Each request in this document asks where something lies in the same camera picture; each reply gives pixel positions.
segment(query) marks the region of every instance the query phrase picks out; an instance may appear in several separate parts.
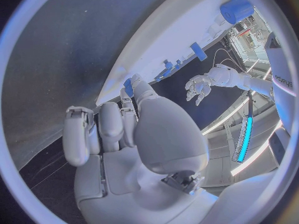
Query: gray surface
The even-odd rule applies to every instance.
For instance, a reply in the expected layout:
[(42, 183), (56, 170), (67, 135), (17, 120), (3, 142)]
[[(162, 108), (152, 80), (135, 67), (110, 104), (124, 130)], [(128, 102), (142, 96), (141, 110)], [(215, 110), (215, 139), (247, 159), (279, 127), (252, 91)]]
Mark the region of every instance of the gray surface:
[(125, 44), (164, 0), (50, 0), (30, 21), (3, 87), (5, 137), (18, 169), (61, 135), (65, 110), (94, 108)]

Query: cable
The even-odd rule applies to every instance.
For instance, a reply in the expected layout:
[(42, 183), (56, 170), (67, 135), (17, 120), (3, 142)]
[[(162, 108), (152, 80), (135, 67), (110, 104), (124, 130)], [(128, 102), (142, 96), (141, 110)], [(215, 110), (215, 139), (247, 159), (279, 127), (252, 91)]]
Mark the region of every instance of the cable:
[(219, 49), (215, 52), (214, 59), (213, 59), (213, 65), (212, 65), (212, 68), (215, 66), (215, 58), (216, 58), (216, 54), (217, 54), (217, 52), (218, 52), (219, 50), (224, 50), (224, 51), (227, 53), (227, 55), (230, 57), (230, 59), (227, 58), (227, 59), (225, 59), (225, 60), (231, 60), (231, 61), (234, 62), (234, 64), (237, 65), (242, 71), (244, 71), (244, 70), (242, 69), (242, 67), (239, 66), (239, 65), (237, 64), (237, 62), (235, 62), (235, 61), (233, 60), (233, 58), (232, 58), (231, 55), (228, 53), (228, 51), (225, 50), (225, 49), (223, 49), (223, 48), (219, 48)]

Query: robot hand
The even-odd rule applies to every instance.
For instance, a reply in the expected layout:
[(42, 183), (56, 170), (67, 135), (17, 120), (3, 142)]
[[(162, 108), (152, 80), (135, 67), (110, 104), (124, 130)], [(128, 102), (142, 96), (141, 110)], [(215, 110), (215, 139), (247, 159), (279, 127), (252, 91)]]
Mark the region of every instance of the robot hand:
[(191, 100), (195, 95), (198, 98), (195, 102), (196, 106), (202, 99), (211, 92), (211, 86), (234, 87), (237, 86), (242, 90), (250, 89), (251, 75), (243, 72), (238, 73), (235, 69), (217, 64), (208, 73), (198, 75), (187, 82), (185, 89), (187, 90), (187, 101)]

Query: humanoid robot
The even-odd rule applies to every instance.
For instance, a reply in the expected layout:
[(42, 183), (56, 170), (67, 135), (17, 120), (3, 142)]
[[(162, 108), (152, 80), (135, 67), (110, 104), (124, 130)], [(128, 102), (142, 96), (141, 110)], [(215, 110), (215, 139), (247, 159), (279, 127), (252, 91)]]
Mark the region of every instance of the humanoid robot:
[[(273, 34), (266, 51), (273, 82), (217, 64), (207, 74), (190, 79), (185, 87), (187, 101), (198, 95), (199, 105), (211, 86), (237, 86), (267, 95), (275, 100), (284, 124), (275, 135), (286, 146), (295, 94), (290, 74), (280, 66), (286, 61)], [(101, 104), (97, 124), (89, 109), (67, 110), (63, 147), (67, 161), (78, 167), (75, 198), (86, 221), (163, 224), (204, 220), (217, 209), (217, 197), (200, 187), (201, 171), (209, 161), (207, 139), (180, 106), (159, 96), (138, 74), (126, 81), (121, 100), (121, 109), (114, 102)], [(289, 102), (289, 109), (283, 102)]]

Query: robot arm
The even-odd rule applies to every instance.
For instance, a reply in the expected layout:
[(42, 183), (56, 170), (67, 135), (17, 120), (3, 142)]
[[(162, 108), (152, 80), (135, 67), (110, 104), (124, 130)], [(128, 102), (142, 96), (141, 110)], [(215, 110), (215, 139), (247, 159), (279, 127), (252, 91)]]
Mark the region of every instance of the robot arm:
[(273, 99), (271, 91), (272, 82), (252, 78), (251, 75), (245, 72), (238, 73), (231, 67), (217, 64), (216, 67), (213, 67), (208, 73), (195, 76), (187, 82), (185, 86), (187, 90), (187, 101), (198, 95), (195, 102), (196, 106), (198, 106), (203, 98), (211, 92), (211, 86), (237, 86), (242, 90), (248, 91), (251, 89)]

